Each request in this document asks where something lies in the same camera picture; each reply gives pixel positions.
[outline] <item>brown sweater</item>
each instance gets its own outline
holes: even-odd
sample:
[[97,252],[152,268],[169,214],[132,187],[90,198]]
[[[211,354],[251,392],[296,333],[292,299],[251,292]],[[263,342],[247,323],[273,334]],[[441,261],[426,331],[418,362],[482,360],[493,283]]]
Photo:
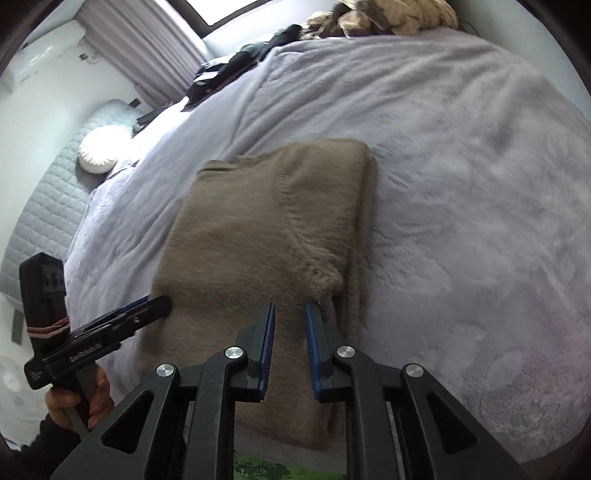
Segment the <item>brown sweater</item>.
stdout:
[[312,394],[303,306],[318,301],[356,343],[375,177],[369,148],[352,140],[207,163],[154,280],[153,292],[170,296],[173,312],[146,328],[141,369],[204,362],[256,322],[262,301],[273,301],[269,391],[261,404],[237,405],[236,420],[308,448],[340,439],[342,418]]

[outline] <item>lavender blanket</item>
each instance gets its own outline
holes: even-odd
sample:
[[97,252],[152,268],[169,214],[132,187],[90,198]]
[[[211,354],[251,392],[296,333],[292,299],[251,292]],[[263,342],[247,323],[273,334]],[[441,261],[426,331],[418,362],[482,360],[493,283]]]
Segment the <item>lavender blanket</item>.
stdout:
[[[361,349],[423,364],[520,461],[574,438],[591,411],[591,125],[520,59],[445,28],[277,48],[200,105],[91,206],[108,214],[66,264],[73,324],[150,291],[206,161],[312,138],[378,161]],[[103,361],[116,400],[138,343]],[[249,435],[239,449],[331,460]]]

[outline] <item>round white pillow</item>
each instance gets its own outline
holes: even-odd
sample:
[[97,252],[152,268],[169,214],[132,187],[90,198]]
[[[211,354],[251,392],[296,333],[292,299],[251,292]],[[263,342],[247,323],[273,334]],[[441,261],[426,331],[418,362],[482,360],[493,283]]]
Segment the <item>round white pillow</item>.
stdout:
[[80,144],[78,161],[89,173],[102,174],[128,154],[131,134],[117,125],[95,128]]

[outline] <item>sweater sleeve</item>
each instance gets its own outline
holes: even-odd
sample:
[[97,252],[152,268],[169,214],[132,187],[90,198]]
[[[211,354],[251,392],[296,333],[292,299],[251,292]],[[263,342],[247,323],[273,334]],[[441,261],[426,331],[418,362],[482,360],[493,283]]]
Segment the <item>sweater sleeve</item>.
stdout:
[[48,480],[79,443],[77,434],[62,429],[48,415],[41,422],[39,435],[31,446],[14,453],[32,478]]

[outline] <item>silver screw head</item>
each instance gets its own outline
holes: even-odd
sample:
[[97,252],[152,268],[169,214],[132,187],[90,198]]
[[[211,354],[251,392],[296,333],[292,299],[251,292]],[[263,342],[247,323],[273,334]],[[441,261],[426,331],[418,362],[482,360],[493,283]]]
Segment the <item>silver screw head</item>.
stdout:
[[349,345],[343,345],[336,349],[336,354],[342,358],[351,358],[355,354],[355,349]]
[[417,365],[417,364],[407,365],[407,375],[409,377],[419,378],[419,377],[422,377],[424,373],[425,373],[425,370],[423,369],[423,367],[421,367],[421,365]]
[[170,377],[174,373],[174,367],[171,364],[162,364],[156,369],[159,377]]
[[226,356],[232,360],[240,358],[242,355],[244,355],[244,350],[242,350],[239,346],[231,346],[228,350],[226,350]]

